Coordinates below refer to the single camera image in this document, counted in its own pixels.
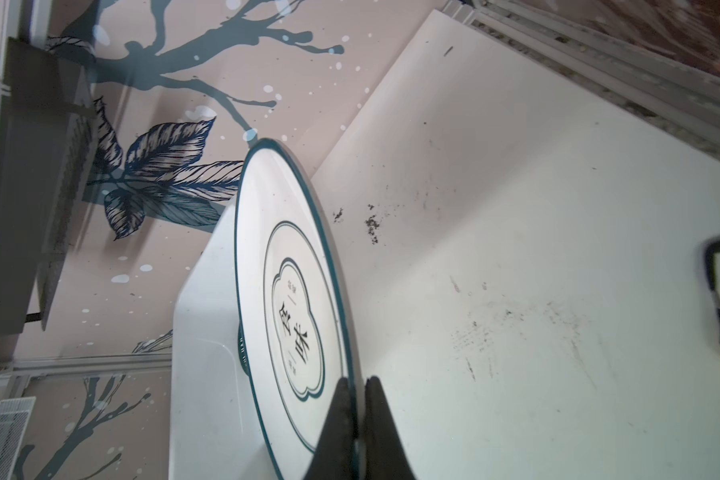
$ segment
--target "white vent grille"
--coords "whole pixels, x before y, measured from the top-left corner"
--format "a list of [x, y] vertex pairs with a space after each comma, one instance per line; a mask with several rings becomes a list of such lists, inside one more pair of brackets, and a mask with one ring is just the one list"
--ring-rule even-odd
[[10, 480], [35, 397], [0, 401], [0, 480]]

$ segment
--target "chinese character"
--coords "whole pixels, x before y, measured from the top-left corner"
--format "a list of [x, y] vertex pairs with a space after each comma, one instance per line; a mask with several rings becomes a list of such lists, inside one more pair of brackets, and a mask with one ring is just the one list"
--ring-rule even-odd
[[307, 345], [306, 340], [307, 332], [301, 332], [298, 324], [296, 324], [293, 329], [296, 331], [296, 353], [302, 358], [304, 363], [307, 363], [307, 351], [309, 350], [309, 345]]
[[288, 324], [290, 320], [291, 314], [288, 313], [288, 310], [286, 310], [286, 303], [283, 302], [280, 307], [280, 322], [282, 322], [282, 329], [287, 331], [289, 335], [291, 334], [291, 326]]

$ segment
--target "plate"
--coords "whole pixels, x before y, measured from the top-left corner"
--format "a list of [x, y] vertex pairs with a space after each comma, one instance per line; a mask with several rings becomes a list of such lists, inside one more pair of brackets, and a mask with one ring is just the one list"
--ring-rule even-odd
[[260, 140], [240, 177], [235, 267], [242, 341], [280, 478], [306, 473], [336, 382], [359, 375], [346, 295], [322, 211], [297, 162]]

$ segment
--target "leaf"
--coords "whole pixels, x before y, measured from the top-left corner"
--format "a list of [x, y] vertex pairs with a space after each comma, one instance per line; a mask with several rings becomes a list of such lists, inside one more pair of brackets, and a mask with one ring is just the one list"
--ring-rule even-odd
[[160, 176], [157, 183], [205, 200], [229, 200], [240, 185], [242, 161], [221, 161], [183, 167]]
[[45, 41], [45, 50], [52, 52], [61, 45], [72, 45], [85, 49], [88, 53], [94, 54], [94, 47], [85, 40], [80, 40], [75, 37], [48, 37]]
[[219, 212], [208, 200], [187, 197], [172, 187], [150, 185], [139, 193], [144, 198], [147, 211], [174, 224], [204, 226], [215, 225], [219, 221]]
[[101, 98], [97, 98], [94, 100], [94, 106], [96, 107], [99, 129], [99, 144], [96, 146], [94, 168], [97, 171], [111, 174], [123, 163], [123, 149], [117, 143], [115, 129], [112, 128], [110, 121], [106, 119], [106, 112], [104, 111], [106, 104]]
[[104, 213], [115, 232], [115, 239], [125, 238], [144, 222], [144, 201], [128, 190], [118, 188], [104, 198]]
[[214, 120], [155, 125], [128, 149], [125, 172], [157, 177], [195, 163], [202, 156]]

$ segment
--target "white plate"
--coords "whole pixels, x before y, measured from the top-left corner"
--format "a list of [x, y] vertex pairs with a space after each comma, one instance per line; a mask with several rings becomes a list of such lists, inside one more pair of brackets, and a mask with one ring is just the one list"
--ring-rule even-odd
[[361, 385], [325, 225], [297, 163], [259, 141], [237, 196], [237, 291], [253, 397], [281, 478], [305, 474], [336, 382], [347, 377], [352, 398]]

